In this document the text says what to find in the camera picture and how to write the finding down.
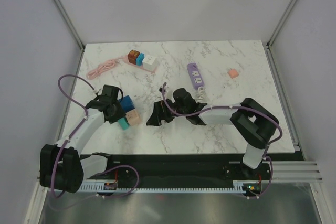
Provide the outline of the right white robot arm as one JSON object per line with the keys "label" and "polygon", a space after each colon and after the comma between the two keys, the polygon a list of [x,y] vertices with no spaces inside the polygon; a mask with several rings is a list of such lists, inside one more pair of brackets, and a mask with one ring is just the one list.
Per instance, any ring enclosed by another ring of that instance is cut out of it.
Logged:
{"label": "right white robot arm", "polygon": [[260,163],[266,159],[271,143],[282,138],[279,120],[252,98],[234,105],[216,105],[196,101],[184,88],[166,97],[165,86],[159,89],[162,100],[154,102],[147,126],[161,126],[175,117],[186,118],[193,125],[233,125],[247,142],[240,166],[241,174],[248,179],[259,173]]}

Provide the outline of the blue cube plug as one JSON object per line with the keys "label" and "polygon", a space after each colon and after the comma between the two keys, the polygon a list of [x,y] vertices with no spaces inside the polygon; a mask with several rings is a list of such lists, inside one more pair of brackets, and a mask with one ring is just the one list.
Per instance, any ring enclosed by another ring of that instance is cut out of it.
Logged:
{"label": "blue cube plug", "polygon": [[128,113],[135,109],[134,103],[129,95],[126,95],[122,99],[119,99],[118,102],[120,103],[125,113]]}

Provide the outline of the teal power strip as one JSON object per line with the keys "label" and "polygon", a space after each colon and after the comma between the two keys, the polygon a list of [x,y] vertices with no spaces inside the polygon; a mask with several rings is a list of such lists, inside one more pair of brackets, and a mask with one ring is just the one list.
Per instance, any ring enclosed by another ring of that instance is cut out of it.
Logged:
{"label": "teal power strip", "polygon": [[124,131],[130,127],[125,117],[118,119],[118,124]]}

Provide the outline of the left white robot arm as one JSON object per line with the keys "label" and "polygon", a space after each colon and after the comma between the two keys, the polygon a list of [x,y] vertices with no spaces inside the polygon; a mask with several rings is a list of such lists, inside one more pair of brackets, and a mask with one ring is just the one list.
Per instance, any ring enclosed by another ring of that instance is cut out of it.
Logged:
{"label": "left white robot arm", "polygon": [[119,103],[119,87],[105,85],[102,93],[85,106],[84,118],[69,135],[54,145],[46,144],[40,151],[39,183],[43,187],[75,193],[85,178],[95,174],[111,178],[115,165],[100,154],[80,155],[95,131],[104,123],[117,122],[125,117]]}

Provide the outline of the purple power strip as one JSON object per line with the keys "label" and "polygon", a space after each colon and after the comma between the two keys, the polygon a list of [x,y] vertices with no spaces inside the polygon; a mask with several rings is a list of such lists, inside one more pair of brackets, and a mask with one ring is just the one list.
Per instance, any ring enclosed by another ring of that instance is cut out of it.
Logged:
{"label": "purple power strip", "polygon": [[197,90],[199,87],[203,87],[204,81],[197,64],[189,63],[187,65],[187,70],[194,89]]}

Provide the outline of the pink plug adapter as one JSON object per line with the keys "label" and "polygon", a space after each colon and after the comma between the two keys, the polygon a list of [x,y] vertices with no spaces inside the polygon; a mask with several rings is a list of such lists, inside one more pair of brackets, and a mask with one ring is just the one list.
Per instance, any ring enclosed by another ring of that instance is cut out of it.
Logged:
{"label": "pink plug adapter", "polygon": [[237,78],[239,76],[239,72],[236,69],[230,69],[227,73],[231,79]]}

